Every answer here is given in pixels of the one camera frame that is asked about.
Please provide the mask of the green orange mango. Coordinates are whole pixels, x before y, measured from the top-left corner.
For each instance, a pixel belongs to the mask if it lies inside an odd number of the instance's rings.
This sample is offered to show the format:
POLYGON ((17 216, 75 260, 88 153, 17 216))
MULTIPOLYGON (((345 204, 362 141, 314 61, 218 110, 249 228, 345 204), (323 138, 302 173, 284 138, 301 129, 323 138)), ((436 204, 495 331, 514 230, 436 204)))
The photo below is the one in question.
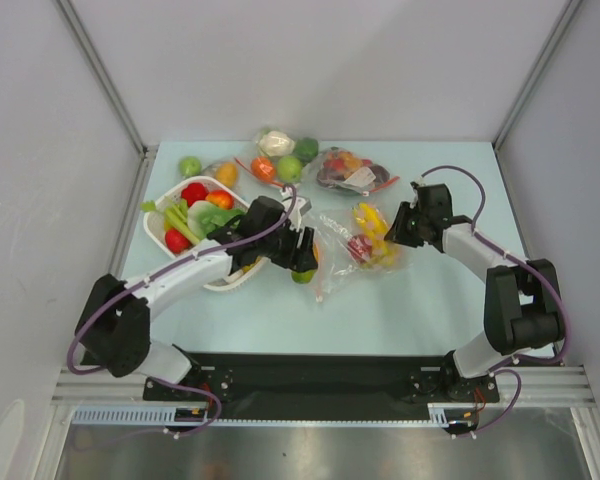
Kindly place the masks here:
POLYGON ((319 268, 319 262, 320 262, 320 256, 319 256, 319 248, 318 248, 318 244, 314 243, 313 247, 312 247, 312 252, 313 252, 313 256, 314 259, 316 260, 316 267, 314 269, 311 270, 307 270, 305 272, 295 272, 292 271, 291 272, 291 279, 297 283, 297 284, 309 284, 313 277, 315 276, 315 274, 318 271, 319 268))

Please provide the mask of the clear zip bag pink seal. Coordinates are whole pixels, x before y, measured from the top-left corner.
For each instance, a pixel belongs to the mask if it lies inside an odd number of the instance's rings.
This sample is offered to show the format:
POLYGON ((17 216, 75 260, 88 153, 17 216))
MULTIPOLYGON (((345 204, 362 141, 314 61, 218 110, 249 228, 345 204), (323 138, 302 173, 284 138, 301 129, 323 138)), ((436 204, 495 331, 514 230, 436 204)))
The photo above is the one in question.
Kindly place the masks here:
POLYGON ((355 281, 376 280, 412 264, 405 249, 385 238, 389 222, 374 203, 319 210, 309 216, 308 225, 315 229, 318 261, 310 286, 319 303, 355 281))

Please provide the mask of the green lettuce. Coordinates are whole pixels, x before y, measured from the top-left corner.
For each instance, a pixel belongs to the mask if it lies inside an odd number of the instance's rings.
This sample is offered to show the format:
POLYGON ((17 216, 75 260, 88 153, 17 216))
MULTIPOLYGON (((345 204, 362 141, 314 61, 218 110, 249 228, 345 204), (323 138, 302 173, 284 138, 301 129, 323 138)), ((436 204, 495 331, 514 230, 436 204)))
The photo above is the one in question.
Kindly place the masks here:
POLYGON ((222 209, 206 200, 195 202, 187 212, 187 226, 200 240, 244 214, 240 209, 222 209))

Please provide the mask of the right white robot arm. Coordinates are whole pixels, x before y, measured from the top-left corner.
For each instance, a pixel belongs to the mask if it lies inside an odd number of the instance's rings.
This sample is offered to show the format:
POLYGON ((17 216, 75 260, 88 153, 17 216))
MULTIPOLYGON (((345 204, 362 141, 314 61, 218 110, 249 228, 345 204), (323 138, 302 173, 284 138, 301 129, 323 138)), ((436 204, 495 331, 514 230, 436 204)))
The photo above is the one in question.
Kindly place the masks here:
POLYGON ((443 393, 464 401, 477 378, 516 356, 567 341, 564 305, 553 264, 524 260, 484 236, 475 222, 453 213, 444 184, 412 184, 415 198, 400 204, 385 239, 417 248, 431 245, 469 269, 485 286, 483 330, 450 353, 452 369, 441 376, 443 393))

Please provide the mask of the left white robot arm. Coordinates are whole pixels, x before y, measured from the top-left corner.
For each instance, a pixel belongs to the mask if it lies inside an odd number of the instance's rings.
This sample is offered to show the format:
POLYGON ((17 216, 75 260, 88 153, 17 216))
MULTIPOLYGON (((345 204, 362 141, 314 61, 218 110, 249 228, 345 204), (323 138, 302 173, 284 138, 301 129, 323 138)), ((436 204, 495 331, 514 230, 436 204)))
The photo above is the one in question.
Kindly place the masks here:
POLYGON ((194 360, 181 348, 152 339, 152 322, 184 296, 259 259, 297 274, 315 271, 314 230, 302 223, 309 208, 309 200, 295 194, 281 201, 260 196, 164 266, 134 280, 100 277, 71 345, 84 347, 96 371, 115 378, 140 373, 164 381, 175 398, 191 399, 200 388, 194 360))

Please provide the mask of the zip bag with dark fruits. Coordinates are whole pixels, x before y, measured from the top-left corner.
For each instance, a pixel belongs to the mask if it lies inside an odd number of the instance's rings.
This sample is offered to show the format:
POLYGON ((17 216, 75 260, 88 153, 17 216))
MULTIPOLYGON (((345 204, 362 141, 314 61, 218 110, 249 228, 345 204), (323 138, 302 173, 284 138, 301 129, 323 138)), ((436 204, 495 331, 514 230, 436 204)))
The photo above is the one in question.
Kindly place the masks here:
POLYGON ((320 152, 311 166, 319 187, 342 194, 369 196, 400 180, 383 165, 339 147, 320 152))

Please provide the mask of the zip bag with vegetables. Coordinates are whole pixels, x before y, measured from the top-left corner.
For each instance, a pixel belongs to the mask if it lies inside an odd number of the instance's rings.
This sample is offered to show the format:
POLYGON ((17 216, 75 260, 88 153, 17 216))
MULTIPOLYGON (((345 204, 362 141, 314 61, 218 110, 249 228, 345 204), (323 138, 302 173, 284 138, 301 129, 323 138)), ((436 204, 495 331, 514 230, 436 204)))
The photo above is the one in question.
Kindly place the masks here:
POLYGON ((234 158, 234 162, 262 185, 278 189, 285 184, 298 187, 319 150, 320 142, 314 136, 299 136, 265 127, 234 158))

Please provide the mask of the orange mango in bag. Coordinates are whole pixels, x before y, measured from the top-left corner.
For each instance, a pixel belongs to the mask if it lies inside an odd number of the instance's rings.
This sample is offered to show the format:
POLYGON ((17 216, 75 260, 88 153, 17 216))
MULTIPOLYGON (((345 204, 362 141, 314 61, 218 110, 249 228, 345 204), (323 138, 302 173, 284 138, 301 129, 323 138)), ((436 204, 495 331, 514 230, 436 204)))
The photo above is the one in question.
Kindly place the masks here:
POLYGON ((232 188, 238 180, 238 169, 235 163, 224 162, 218 166, 214 178, 228 188, 232 188))

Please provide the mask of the yellow corn cob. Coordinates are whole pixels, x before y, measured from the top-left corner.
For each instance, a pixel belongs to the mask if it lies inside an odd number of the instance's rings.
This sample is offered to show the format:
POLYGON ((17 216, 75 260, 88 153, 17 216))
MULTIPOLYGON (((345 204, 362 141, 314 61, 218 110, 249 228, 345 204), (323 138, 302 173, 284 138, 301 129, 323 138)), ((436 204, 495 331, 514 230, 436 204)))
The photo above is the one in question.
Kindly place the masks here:
POLYGON ((389 247, 385 235, 389 231, 389 226, 381 212, 369 203, 360 202, 353 208, 353 217, 358 227, 371 241, 372 252, 380 256, 388 255, 389 247))

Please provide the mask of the red spotted mushroom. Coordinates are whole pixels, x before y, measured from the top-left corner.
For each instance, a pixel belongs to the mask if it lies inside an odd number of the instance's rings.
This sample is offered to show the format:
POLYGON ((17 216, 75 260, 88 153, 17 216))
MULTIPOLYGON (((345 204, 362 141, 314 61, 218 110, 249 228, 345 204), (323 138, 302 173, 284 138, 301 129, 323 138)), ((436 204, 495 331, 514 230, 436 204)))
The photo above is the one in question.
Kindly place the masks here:
POLYGON ((359 264, 366 264, 372 260, 373 245, 365 234, 353 235, 347 241, 346 248, 350 256, 359 264))

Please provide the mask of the orange persimmon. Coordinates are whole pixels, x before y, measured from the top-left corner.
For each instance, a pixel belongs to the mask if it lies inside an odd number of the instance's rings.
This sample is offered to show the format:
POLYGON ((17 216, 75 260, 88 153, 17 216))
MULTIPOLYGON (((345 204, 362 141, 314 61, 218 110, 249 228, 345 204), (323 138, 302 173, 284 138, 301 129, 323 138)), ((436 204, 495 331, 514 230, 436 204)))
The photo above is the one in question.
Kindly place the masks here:
POLYGON ((224 210, 231 210, 234 207, 234 197, 222 189, 210 191, 205 200, 224 210))

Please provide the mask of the red bell pepper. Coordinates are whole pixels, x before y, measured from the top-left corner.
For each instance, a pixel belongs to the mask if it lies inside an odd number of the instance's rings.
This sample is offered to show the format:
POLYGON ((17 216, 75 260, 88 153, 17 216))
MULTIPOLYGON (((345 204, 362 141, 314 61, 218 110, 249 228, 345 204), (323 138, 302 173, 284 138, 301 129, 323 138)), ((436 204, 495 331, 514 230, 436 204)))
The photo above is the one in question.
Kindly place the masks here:
POLYGON ((189 183, 180 193, 181 198, 186 201, 188 207, 198 201, 205 200, 207 195, 207 188, 200 182, 189 183))

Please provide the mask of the green celery stalk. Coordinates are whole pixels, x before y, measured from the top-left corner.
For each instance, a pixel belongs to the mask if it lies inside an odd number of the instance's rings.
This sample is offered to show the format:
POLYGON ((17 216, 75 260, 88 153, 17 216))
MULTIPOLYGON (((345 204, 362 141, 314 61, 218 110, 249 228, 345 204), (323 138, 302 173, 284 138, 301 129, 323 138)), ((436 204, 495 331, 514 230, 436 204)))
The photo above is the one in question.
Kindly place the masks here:
POLYGON ((182 234, 192 245, 196 246, 200 243, 200 239, 189 229, 186 216, 175 204, 171 204, 165 209, 160 210, 156 203, 153 200, 150 200, 143 202, 140 209, 144 213, 156 213, 161 215, 172 228, 182 234))

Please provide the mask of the green apple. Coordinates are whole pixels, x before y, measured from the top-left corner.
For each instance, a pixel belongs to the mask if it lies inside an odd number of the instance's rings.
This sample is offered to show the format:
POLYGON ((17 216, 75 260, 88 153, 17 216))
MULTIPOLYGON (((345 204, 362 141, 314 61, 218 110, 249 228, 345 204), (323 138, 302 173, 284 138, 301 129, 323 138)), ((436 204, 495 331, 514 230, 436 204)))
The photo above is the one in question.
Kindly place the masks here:
POLYGON ((202 164, 196 156, 184 156, 179 160, 178 168, 183 178, 190 178, 201 172, 202 164))

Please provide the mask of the white plastic basket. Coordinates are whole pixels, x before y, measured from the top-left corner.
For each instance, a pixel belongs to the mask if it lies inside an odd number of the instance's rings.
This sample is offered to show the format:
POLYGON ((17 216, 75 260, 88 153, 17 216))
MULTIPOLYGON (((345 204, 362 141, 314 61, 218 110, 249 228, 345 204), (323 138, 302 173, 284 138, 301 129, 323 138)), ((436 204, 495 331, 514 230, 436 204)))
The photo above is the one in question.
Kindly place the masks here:
MULTIPOLYGON (((157 207, 160 210, 163 210, 171 204, 175 204, 180 208, 182 213, 187 218, 187 212, 190 207, 188 207, 186 201, 181 198, 180 193, 189 183, 192 182, 203 183, 207 188, 208 193, 216 189, 222 189, 229 192, 234 197, 234 207, 232 209, 240 209, 244 212, 247 211, 248 203, 246 201, 241 199, 239 196, 237 196, 229 188, 218 182, 216 179, 209 176, 195 176, 180 182, 179 184, 168 190, 161 197, 159 197, 159 199, 154 201, 157 207)), ((172 259, 189 252, 189 250, 191 250, 191 248, 194 247, 194 245, 191 244, 191 247, 188 250, 182 252, 180 255, 174 255, 173 253, 171 253, 165 245, 164 235, 165 232, 172 227, 159 214, 144 213, 143 225, 146 234, 165 252, 165 254, 167 254, 172 259)))

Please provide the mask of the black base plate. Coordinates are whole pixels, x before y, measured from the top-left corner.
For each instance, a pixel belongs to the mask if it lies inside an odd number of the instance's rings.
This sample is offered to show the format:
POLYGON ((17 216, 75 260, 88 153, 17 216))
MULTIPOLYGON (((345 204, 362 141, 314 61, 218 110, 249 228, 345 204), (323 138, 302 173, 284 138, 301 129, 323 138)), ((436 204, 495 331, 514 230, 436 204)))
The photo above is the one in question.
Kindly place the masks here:
POLYGON ((499 388, 531 370, 528 362, 463 379, 451 357, 193 353, 183 389, 153 379, 141 398, 185 405, 202 391, 227 421, 403 422, 426 420, 432 404, 481 407, 504 400, 499 388))

